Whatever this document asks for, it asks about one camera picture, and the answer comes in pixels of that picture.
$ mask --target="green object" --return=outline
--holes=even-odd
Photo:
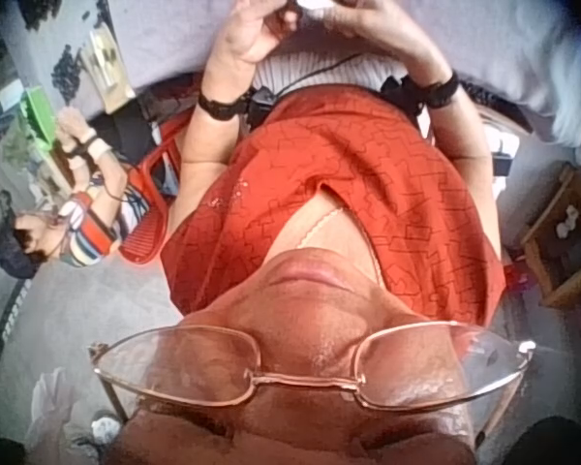
[[[49,147],[56,138],[54,111],[42,87],[26,89],[22,96],[23,110],[35,136]]]

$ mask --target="black wristband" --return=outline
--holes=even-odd
[[[248,111],[250,100],[254,94],[254,89],[250,88],[245,94],[239,97],[231,104],[222,104],[214,100],[208,100],[204,94],[200,92],[198,95],[198,105],[201,109],[206,111],[209,116],[219,121],[230,121],[237,114],[244,114]]]
[[[414,99],[429,109],[442,109],[452,102],[460,81],[455,72],[447,82],[437,82],[428,87],[420,87],[409,76],[403,77],[403,88],[414,95]]]

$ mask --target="woman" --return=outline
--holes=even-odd
[[[51,259],[88,266],[109,255],[148,211],[137,170],[126,170],[112,148],[75,108],[56,119],[56,138],[67,156],[75,185],[58,214],[23,213],[3,231],[0,264],[15,277],[31,278]],[[86,159],[98,170],[92,176]]]
[[[419,88],[454,81],[436,45],[394,0],[367,3],[313,16],[395,55]],[[149,392],[181,373],[175,395],[217,383],[190,395],[231,405],[200,403],[181,417],[140,411],[109,463],[473,463],[464,415],[401,419],[301,377],[348,376],[360,341],[386,328],[489,324],[504,277],[479,117],[461,88],[431,101],[436,149],[373,94],[318,86],[287,96],[237,145],[239,116],[229,104],[240,108],[259,62],[295,30],[297,14],[286,4],[238,0],[213,47],[183,144],[176,230],[162,254],[172,300],[185,315],[180,327],[248,334],[262,370],[281,386],[260,386],[246,399],[227,393],[241,373],[187,377],[225,359],[231,344],[215,342],[222,334],[194,350],[185,341],[157,346],[165,368],[151,370]],[[385,351],[397,356],[389,367],[399,379],[419,376],[419,365],[449,373],[454,388],[449,364],[465,344],[451,349],[438,331],[420,332],[420,345],[403,337]],[[360,351],[360,365],[366,356]],[[168,370],[175,362],[182,368]]]

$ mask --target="floor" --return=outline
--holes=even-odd
[[[552,195],[564,160],[572,160],[572,151],[523,141],[498,202],[506,245],[516,245],[525,223]],[[0,312],[13,284],[0,269]],[[520,434],[539,419],[561,415],[581,421],[581,311],[560,312],[538,302],[537,289],[509,295],[494,323],[495,330],[509,337],[533,338],[539,349],[506,421],[480,449],[482,464],[501,463]],[[178,320],[159,263],[136,267],[115,257],[78,271],[61,263],[44,265],[21,304],[0,360],[0,436],[23,441],[34,385],[41,374],[59,366],[76,386],[72,423],[87,424],[108,404],[86,348]]]

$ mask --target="black cord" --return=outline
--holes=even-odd
[[[357,58],[358,56],[360,56],[361,53],[354,53],[353,55],[348,56],[347,58],[344,58],[342,60],[340,60],[337,63],[334,63],[333,65],[327,66],[325,68],[320,68],[318,70],[315,70],[311,73],[308,73],[307,75],[300,77],[299,79],[291,82],[289,85],[285,86],[282,88],[282,90],[280,92],[278,92],[277,94],[275,94],[275,99],[278,100],[280,97],[282,97],[282,95],[289,90],[291,87],[296,86],[299,82],[309,79],[309,78],[313,78],[314,76],[320,75],[322,73],[326,73],[327,71],[331,71],[331,70],[335,70],[336,68],[338,68],[339,66],[344,65],[345,63],[348,63],[351,60],[354,60],[355,58]]]

